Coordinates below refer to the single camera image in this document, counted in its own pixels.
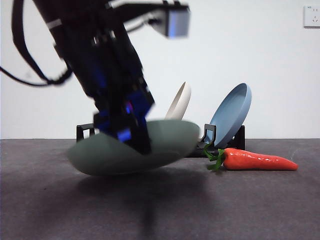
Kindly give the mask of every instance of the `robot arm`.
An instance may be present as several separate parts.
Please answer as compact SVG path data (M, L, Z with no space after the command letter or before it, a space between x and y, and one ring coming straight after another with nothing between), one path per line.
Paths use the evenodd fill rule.
M167 37L184 36L189 7L178 1L128 3L115 8L109 0L33 1L67 72L74 72L85 94L95 101L99 112L93 117L94 127L142 154L149 153L145 116L154 99L124 23L152 13L155 30ZM14 0L15 5L21 2Z

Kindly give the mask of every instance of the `plate holder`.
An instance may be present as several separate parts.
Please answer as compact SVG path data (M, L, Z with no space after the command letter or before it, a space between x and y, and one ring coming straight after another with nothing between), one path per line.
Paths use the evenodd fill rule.
M84 139L84 131L89 130L89 135L95 135L95 128L93 123L88 124L82 124L76 126L76 142L79 142ZM214 143L216 140L217 135L217 126L211 125L211 124L205 124L204 125L204 134L203 137L199 139L199 141L196 143L196 147L193 150L193 152L186 156L186 158L206 158L207 156L204 153L204 147L207 145L205 143L205 138L207 136L208 131L212 131L212 140L209 142ZM245 126L242 125L235 136L228 142L226 148L236 148L245 150L246 144L245 144ZM211 145L208 147L208 152L211 153L214 156L217 156L218 149L214 147L214 145Z

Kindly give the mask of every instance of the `black cable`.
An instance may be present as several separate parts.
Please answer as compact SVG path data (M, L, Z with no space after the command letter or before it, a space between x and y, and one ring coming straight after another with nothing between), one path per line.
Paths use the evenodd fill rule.
M51 84L59 85L62 84L66 79L68 79L71 74L73 73L70 66L66 64L67 69L65 72L58 78L58 79L49 79L47 78L44 73L41 71L35 60L30 55L28 48L26 46L25 42L25 35L24 35L24 24L23 24L23 8L24 8L24 0L14 0L13 1L13 7L12 7L12 18L11 18L11 30L12 30L12 37L13 37L13 43L16 46L16 49L19 51L23 59L29 64L29 66L35 71L35 73L44 81L46 81L46 84L34 84L30 83L24 80L21 80L12 74L10 74L8 71L1 68L3 73L5 73L7 76L12 78L13 80L16 80L17 82L30 85L30 86L47 86Z
M10 72L8 72L7 70L3 69L1 66L0 66L0 70L1 72L3 72L5 75L7 75L8 77L12 78L13 80L21 83L21 84L25 84L25 85L29 85L29 86L34 86L34 87L46 87L46 86L49 86L51 85L51 83L31 83L31 82L27 82L25 80L21 80L15 76L13 76Z

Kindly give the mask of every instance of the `orange carrot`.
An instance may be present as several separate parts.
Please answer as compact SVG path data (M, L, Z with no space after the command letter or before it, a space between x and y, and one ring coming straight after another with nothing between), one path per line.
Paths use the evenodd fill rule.
M217 170L221 164L228 170L262 169L262 170L297 170L298 165L280 156L258 154L236 148L219 149L219 155L213 156L204 149L210 161L209 170Z

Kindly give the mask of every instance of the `white wall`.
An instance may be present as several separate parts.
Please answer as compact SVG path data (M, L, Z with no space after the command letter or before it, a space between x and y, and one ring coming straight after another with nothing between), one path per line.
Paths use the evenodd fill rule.
M131 33L156 101L149 119L163 118L189 82L185 119L203 127L228 92L245 82L252 104L247 138L320 138L320 28L303 28L303 6L320 0L189 0L189 37L167 40L151 27ZM1 66L37 80L12 43L12 0L1 0ZM25 37L40 67L64 68L40 14L25 0ZM75 138L92 122L94 103L76 78L62 87L32 88L1 75L1 138Z

